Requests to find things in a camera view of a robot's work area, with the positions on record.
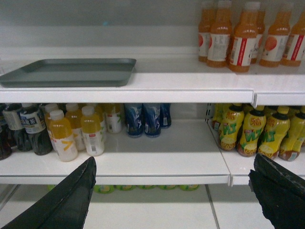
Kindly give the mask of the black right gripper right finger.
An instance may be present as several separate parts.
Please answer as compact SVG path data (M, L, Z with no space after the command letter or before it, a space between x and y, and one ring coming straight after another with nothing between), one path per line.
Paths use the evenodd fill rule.
M249 186L276 229L305 227L305 180L263 154L256 154Z

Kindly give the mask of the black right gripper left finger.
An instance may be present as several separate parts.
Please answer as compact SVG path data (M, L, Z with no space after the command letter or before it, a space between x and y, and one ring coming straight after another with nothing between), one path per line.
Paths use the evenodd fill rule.
M91 156L3 228L82 229L96 183L96 171L96 161Z

